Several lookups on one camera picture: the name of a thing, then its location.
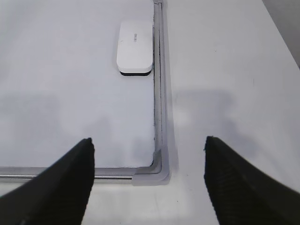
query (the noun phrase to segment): whiteboard eraser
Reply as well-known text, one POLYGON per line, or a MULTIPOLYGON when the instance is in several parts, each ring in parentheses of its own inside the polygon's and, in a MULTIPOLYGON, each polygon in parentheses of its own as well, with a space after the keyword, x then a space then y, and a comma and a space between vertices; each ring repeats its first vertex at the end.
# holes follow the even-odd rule
POLYGON ((153 66, 153 26, 150 21, 123 21, 117 51, 122 75, 148 75, 153 66))

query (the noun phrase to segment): gray plastic corner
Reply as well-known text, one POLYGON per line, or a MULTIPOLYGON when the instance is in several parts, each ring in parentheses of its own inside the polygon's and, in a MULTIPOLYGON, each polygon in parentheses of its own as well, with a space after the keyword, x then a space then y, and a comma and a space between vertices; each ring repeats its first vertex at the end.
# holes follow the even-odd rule
POLYGON ((154 153, 153 163, 149 167, 140 167, 132 177, 134 186, 166 185, 170 180, 170 167, 167 149, 154 153))

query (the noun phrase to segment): whiteboard surface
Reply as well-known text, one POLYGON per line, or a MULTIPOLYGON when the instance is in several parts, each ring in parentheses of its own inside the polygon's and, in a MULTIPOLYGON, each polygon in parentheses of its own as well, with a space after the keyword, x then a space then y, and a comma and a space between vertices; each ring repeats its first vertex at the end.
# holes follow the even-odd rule
POLYGON ((0 166, 50 166, 92 137, 96 167, 149 166, 153 74, 117 70, 120 23, 151 0, 0 0, 0 166))

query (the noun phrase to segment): table surface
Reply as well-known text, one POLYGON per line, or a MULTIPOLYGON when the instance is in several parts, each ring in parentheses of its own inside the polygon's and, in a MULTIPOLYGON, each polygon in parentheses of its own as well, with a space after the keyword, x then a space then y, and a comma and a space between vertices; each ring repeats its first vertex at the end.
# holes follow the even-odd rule
POLYGON ((172 178, 94 185, 84 225, 217 225, 203 180, 207 135, 300 191, 300 71, 263 3, 170 0, 166 19, 172 178))

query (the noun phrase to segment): black rubber pad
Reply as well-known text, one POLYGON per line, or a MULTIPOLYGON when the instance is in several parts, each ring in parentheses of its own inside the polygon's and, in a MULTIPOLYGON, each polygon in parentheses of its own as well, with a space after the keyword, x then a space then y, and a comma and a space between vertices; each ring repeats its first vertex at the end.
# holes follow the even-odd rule
POLYGON ((81 224, 94 183, 94 151, 92 140, 83 139, 39 176, 0 198, 0 224, 81 224))
POLYGON ((218 138, 207 138, 205 152, 205 184, 221 225, 300 224, 300 194, 252 166, 218 138))
POLYGON ((123 76, 148 76, 151 73, 151 70, 147 73, 123 73, 120 72, 123 76))

